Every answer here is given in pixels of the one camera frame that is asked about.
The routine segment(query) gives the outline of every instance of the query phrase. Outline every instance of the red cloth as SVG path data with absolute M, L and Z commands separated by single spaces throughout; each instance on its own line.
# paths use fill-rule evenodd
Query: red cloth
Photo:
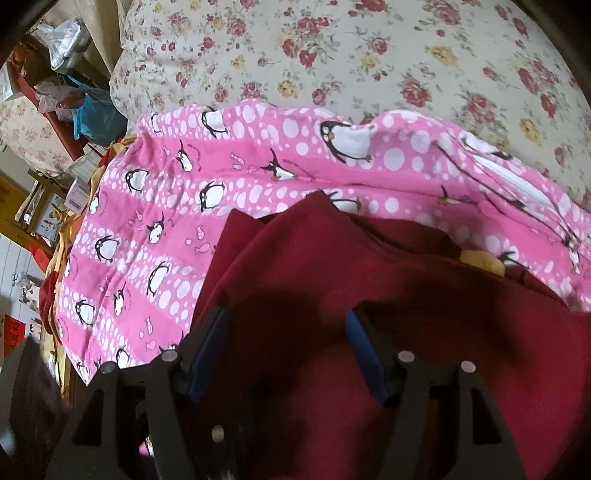
M 476 364 L 529 479 L 548 474 L 579 425 L 591 319 L 527 273 L 512 280 L 461 264 L 443 232 L 348 216 L 315 193 L 270 220 L 231 212 L 215 252 L 192 326 L 216 304 L 230 308 L 228 347 L 187 414 L 207 439 L 264 382 L 262 443 L 246 478 L 366 478 L 389 412 L 369 395 L 344 333 L 361 302 L 397 348 Z

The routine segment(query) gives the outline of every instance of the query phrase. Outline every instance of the yellow rose print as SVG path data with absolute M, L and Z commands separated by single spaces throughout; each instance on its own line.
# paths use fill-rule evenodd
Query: yellow rose print
M 297 98 L 297 86 L 291 80 L 283 80 L 279 83 L 277 91 L 286 98 Z
M 535 143 L 538 147 L 542 146 L 542 135 L 531 118 L 520 119 L 519 127 L 528 140 Z
M 364 53 L 363 57 L 361 57 L 361 65 L 366 70 L 373 69 L 378 63 L 378 58 L 372 53 Z
M 455 67 L 457 57 L 453 54 L 450 47 L 435 46 L 429 49 L 431 56 L 446 67 Z

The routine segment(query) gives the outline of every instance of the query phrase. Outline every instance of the floral bedsheet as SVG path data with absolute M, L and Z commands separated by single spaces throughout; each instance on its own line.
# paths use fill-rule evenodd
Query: floral bedsheet
M 450 119 L 591 208 L 591 109 L 509 0 L 134 0 L 111 78 L 117 108 L 246 98 L 368 123 L 393 108 Z

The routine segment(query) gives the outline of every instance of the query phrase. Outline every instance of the penguin print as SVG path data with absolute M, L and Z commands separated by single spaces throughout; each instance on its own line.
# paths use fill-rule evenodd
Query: penguin print
M 193 164 L 191 163 L 191 159 L 187 155 L 187 152 L 184 150 L 183 141 L 179 141 L 181 142 L 181 148 L 178 151 L 177 160 L 181 164 L 183 171 L 191 171 L 193 169 Z
M 146 177 L 150 172 L 141 168 L 129 170 L 125 174 L 125 183 L 130 192 L 142 192 L 146 183 Z
M 88 213 L 94 215 L 96 211 L 99 209 L 99 191 L 97 190 L 95 196 L 92 197 L 90 204 L 88 205 Z
M 354 129 L 351 125 L 326 120 L 320 124 L 320 135 L 330 153 L 340 162 L 347 163 L 345 158 L 371 161 L 372 126 Z
M 361 200 L 359 199 L 336 199 L 333 198 L 337 192 L 329 193 L 328 197 L 332 204 L 341 212 L 359 213 L 361 211 Z
M 76 364 L 76 369 L 78 370 L 78 373 L 80 374 L 80 378 L 82 379 L 82 381 L 88 385 L 90 383 L 90 372 L 88 371 L 88 368 L 85 365 L 82 365 L 80 362 L 78 362 Z
M 223 183 L 214 183 L 213 180 L 203 187 L 199 192 L 199 202 L 201 211 L 213 209 L 223 200 L 223 194 L 226 187 Z
M 152 115 L 150 115 L 150 128 L 152 129 L 152 132 L 154 132 L 155 134 L 161 134 L 162 130 L 159 129 L 158 124 L 156 123 L 157 116 L 157 113 L 152 113 Z
M 120 348 L 115 354 L 115 361 L 119 368 L 127 368 L 127 365 L 129 364 L 128 353 L 123 348 Z
M 460 203 L 467 203 L 469 205 L 476 204 L 476 202 L 474 202 L 473 200 L 470 200 L 470 197 L 462 196 L 458 199 L 451 198 L 447 194 L 447 190 L 445 189 L 445 187 L 443 185 L 441 185 L 441 191 L 443 192 L 443 195 L 437 199 L 437 203 L 439 205 L 459 205 Z
M 115 240 L 111 235 L 105 235 L 104 237 L 99 238 L 95 243 L 96 256 L 99 260 L 112 262 L 118 246 L 119 240 Z
M 156 294 L 158 293 L 158 288 L 160 288 L 161 283 L 164 280 L 164 277 L 168 275 L 170 271 L 170 266 L 165 265 L 164 262 L 160 262 L 155 269 L 152 270 L 150 274 L 150 278 L 148 279 L 148 288 L 146 289 L 146 295 L 148 298 L 153 299 Z
M 115 305 L 115 316 L 118 317 L 121 315 L 121 313 L 123 312 L 123 303 L 125 301 L 125 295 L 123 294 L 123 290 L 125 288 L 125 283 L 123 284 L 123 287 L 120 290 L 117 290 L 115 292 L 115 295 L 113 295 L 113 303 Z
M 91 326 L 95 322 L 95 307 L 90 303 L 86 303 L 85 299 L 79 300 L 74 305 L 74 311 L 78 320 L 84 325 Z
M 201 122 L 203 123 L 203 126 L 207 128 L 209 133 L 211 133 L 212 137 L 217 138 L 216 134 L 228 133 L 228 129 L 223 123 L 223 114 L 218 110 L 214 110 L 210 106 L 207 108 L 209 108 L 209 110 L 205 110 L 201 114 Z
M 284 169 L 281 165 L 279 165 L 279 161 L 277 160 L 277 155 L 275 155 L 275 151 L 272 148 L 270 148 L 270 150 L 273 154 L 273 160 L 271 160 L 266 167 L 261 167 L 261 170 L 272 172 L 272 181 L 297 180 L 297 175 L 295 173 L 290 172 L 289 170 Z
M 162 234 L 164 232 L 164 212 L 162 212 L 162 219 L 155 222 L 153 225 L 146 227 L 150 234 L 148 235 L 148 243 L 155 245 L 160 242 Z

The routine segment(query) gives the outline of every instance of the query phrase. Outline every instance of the pink blanket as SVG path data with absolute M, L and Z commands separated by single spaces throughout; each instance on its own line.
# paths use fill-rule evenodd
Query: pink blanket
M 145 115 L 137 131 L 89 205 L 59 299 L 59 334 L 87 382 L 107 360 L 142 364 L 181 341 L 230 210 L 282 212 L 318 189 L 341 210 L 414 220 L 519 262 L 590 310 L 589 214 L 450 122 L 392 111 L 351 126 L 246 100 Z

